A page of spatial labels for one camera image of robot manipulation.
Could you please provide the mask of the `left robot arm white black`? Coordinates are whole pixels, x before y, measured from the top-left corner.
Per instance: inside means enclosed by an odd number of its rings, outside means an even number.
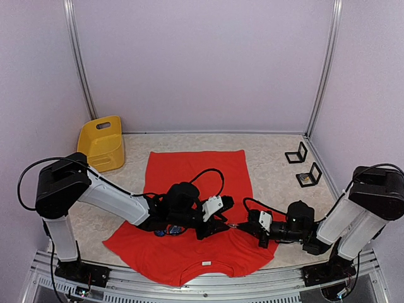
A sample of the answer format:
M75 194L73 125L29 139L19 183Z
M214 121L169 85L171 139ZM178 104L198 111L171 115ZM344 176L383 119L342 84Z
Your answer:
M147 232L174 225L195 230L197 239L203 240L229 229L223 213L233 207L232 197L218 193L203 201L193 181L174 184L163 194L135 194L96 171L81 152L45 158L29 165L18 179L19 202L23 201L20 188L25 174L40 164L45 167L39 172L35 205L23 208L42 218L57 253L59 268L76 281L88 275L88 266L81 260L68 218L76 202L96 206Z

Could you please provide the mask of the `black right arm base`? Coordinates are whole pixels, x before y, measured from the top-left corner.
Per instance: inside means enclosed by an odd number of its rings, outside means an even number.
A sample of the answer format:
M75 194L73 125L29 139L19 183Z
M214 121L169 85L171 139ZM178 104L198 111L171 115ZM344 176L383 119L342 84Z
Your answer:
M353 261L327 261L314 265L304 266L302 275L306 287L334 282L350 276L355 276L357 270Z

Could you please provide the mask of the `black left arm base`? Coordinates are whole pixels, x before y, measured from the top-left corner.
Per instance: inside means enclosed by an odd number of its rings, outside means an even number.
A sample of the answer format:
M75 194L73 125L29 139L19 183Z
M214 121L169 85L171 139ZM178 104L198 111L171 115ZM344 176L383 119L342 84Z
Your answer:
M109 279L110 268L84 263L80 260L58 262L55 275L70 281L105 288Z

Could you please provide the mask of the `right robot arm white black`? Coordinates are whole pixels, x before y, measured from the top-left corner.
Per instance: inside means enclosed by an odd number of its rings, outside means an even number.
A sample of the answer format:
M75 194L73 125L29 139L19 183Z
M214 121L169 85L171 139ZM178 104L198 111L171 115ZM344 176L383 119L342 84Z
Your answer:
M298 242L312 255L331 250L323 275L336 280L368 242L403 216L403 170L390 163L357 167L347 188L319 221L314 209L302 201L288 206L283 222L274 220L272 212L248 209L247 221L236 227L257 238L262 248L276 241Z

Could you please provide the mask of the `red t-shirt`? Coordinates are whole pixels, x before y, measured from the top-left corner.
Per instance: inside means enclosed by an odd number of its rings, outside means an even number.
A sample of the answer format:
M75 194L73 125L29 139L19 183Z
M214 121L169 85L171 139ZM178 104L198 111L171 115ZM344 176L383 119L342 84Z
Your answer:
M246 221L247 211L242 200L253 196L253 190L244 150L152 152L146 167L144 190L166 193L171 185L190 181L205 169L218 169L225 179L221 180L216 172L197 178L195 185L201 198L206 199L221 189L235 202L234 207L225 212L229 222ZM178 236L158 237L130 223L123 223L103 244L148 279L175 287L205 273L223 273L229 277L250 275L271 262L278 248L274 241L270 241L268 248L262 248L255 237L237 229L199 241L194 230Z

